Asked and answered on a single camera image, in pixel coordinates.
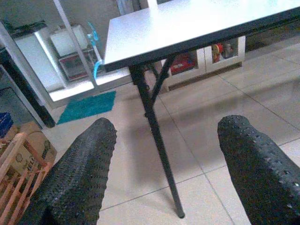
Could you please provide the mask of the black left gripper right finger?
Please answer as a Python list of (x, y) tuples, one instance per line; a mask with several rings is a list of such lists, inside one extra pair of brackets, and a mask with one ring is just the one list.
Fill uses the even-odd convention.
[(300, 223), (300, 168), (241, 115), (218, 122), (217, 134), (233, 186), (253, 225)]

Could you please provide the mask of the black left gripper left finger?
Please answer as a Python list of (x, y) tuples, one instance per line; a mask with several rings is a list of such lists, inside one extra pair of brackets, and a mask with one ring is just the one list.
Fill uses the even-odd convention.
[(20, 225), (95, 225), (117, 131), (106, 118), (78, 135), (30, 198)]

